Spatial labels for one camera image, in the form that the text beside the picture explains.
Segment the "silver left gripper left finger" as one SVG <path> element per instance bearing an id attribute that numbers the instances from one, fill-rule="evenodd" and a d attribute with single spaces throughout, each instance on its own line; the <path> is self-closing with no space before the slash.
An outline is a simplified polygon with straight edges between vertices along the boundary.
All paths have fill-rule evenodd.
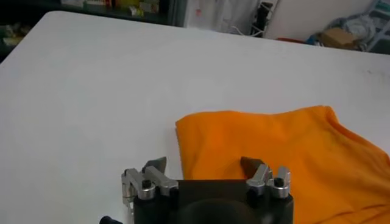
<path id="1" fill-rule="evenodd" d="M 179 189 L 179 182 L 165 175 L 166 163 L 164 156 L 149 160 L 140 171 L 136 168 L 125 169 L 121 174 L 123 204 L 129 208 L 136 198 L 149 201 L 158 193 L 172 197 Z"/>

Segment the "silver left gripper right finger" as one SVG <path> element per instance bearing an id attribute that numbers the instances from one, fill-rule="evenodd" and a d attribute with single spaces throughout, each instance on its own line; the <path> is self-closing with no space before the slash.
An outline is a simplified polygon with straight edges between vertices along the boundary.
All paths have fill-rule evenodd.
<path id="1" fill-rule="evenodd" d="M 269 165 L 260 159 L 243 156 L 240 159 L 243 168 L 247 188 L 254 192 L 257 197 L 262 196 L 268 190 L 273 198 L 285 199 L 290 195 L 291 172 L 286 166 L 280 166 L 277 175 Z"/>

